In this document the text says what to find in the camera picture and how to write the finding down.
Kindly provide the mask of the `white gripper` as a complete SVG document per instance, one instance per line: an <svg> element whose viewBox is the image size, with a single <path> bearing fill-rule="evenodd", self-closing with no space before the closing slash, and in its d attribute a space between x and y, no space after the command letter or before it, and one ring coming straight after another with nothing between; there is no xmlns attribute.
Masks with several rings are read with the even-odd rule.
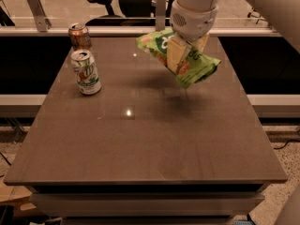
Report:
<svg viewBox="0 0 300 225"><path fill-rule="evenodd" d="M178 0L172 3L170 26L175 34L169 38L167 45L167 67L175 74L188 56L192 45L203 52L218 13L218 5L208 11L200 11L181 6Z"/></svg>

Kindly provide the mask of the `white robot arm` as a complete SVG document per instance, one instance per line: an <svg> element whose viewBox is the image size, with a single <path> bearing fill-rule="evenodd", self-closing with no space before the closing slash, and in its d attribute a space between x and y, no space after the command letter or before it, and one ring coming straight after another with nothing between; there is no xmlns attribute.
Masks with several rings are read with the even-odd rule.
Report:
<svg viewBox="0 0 300 225"><path fill-rule="evenodd" d="M300 53L300 0L245 0ZM173 0L170 26L187 42L206 35L215 23L218 0Z"/></svg>

